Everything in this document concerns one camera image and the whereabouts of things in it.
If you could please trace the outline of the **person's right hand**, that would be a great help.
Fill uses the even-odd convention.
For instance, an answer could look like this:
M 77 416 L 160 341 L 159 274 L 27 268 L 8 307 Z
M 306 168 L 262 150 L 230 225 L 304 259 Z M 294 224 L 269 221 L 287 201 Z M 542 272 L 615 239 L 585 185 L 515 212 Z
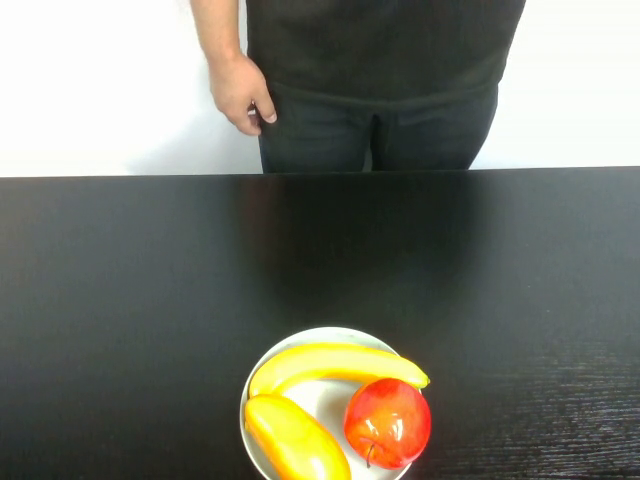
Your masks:
M 258 136 L 261 124 L 277 120 L 265 76 L 239 51 L 208 59 L 210 88 L 216 108 L 241 133 Z

